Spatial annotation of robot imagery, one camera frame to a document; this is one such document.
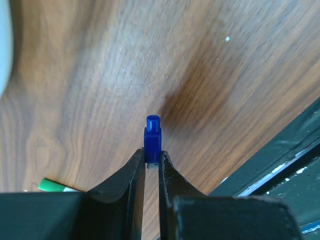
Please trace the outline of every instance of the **light blue plate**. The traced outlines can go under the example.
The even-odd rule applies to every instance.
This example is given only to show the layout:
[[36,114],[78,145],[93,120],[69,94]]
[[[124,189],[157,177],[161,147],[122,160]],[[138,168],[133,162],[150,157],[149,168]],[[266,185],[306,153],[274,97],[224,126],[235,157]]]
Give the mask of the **light blue plate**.
[[13,30],[8,0],[0,0],[0,97],[4,93],[13,63]]

